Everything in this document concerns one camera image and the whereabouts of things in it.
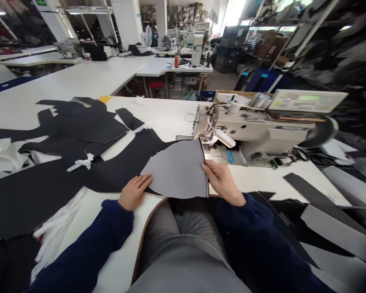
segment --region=hand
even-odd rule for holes
[[[206,160],[206,165],[201,164],[200,166],[209,178],[214,190],[233,206],[245,205],[244,195],[238,190],[229,167],[217,164],[213,160]]]
[[[151,182],[152,176],[150,174],[134,177],[122,189],[118,203],[127,211],[138,208],[144,198],[144,191]]]

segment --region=blue scissors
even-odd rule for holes
[[[227,154],[228,154],[229,162],[234,163],[234,162],[235,162],[235,160],[234,160],[234,158],[233,158],[233,153],[232,153],[232,151],[227,150]]]

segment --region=sewing machine control panel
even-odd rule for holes
[[[304,90],[276,90],[269,110],[331,113],[348,93]]]

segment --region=pillar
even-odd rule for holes
[[[156,23],[157,34],[159,35],[159,44],[161,47],[161,39],[167,35],[167,0],[156,0]]]
[[[138,0],[111,0],[119,35],[125,50],[141,43],[142,22]]]
[[[44,11],[57,11],[57,6],[62,6],[59,0],[45,0],[47,6],[39,6],[36,0],[33,0],[35,7],[40,12],[42,18],[48,25],[50,31],[52,32],[53,36],[56,38],[57,42],[66,41],[67,38],[70,39],[77,39],[76,32],[74,31],[72,25],[69,22],[69,19],[66,15],[52,12],[44,12]]]

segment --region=navy blue sweater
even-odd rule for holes
[[[249,238],[247,249],[260,259],[257,269],[263,270],[261,273],[269,282],[284,292],[333,292],[273,227],[271,211],[243,194],[246,205],[235,207],[224,201],[218,207],[217,217]],[[103,201],[95,221],[38,275],[27,292],[92,292],[100,269],[132,232],[133,220],[133,212],[126,211],[117,201]]]

